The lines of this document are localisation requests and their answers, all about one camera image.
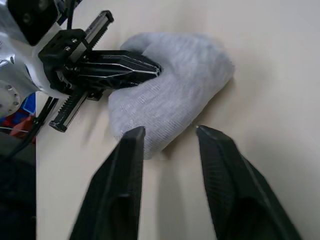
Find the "table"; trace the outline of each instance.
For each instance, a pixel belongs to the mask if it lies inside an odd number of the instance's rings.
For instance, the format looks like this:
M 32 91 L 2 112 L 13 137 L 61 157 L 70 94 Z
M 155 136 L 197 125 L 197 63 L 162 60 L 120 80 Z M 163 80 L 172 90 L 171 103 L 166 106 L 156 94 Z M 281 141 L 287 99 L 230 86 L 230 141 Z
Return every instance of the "table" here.
M 267 178 L 304 239 L 320 230 L 320 3 L 313 0 L 84 0 L 74 28 L 101 10 L 115 22 L 96 46 L 140 32 L 197 32 L 223 42 L 231 81 L 194 124 L 221 130 Z M 40 106 L 44 97 L 37 98 Z M 37 239 L 66 240 L 95 170 L 112 151 L 107 94 L 86 101 L 66 133 L 37 138 Z M 193 126 L 144 162 L 140 240 L 213 240 Z

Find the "folded gray cloth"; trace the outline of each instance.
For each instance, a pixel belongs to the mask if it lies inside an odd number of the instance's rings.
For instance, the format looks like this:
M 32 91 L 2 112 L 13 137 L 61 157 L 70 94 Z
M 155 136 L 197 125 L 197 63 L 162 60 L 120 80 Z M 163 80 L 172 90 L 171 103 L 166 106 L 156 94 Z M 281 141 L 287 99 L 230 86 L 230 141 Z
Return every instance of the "folded gray cloth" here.
M 144 159 L 182 133 L 233 75 L 226 52 L 200 34 L 141 33 L 122 50 L 140 52 L 160 64 L 157 78 L 109 96 L 113 134 L 144 126 Z

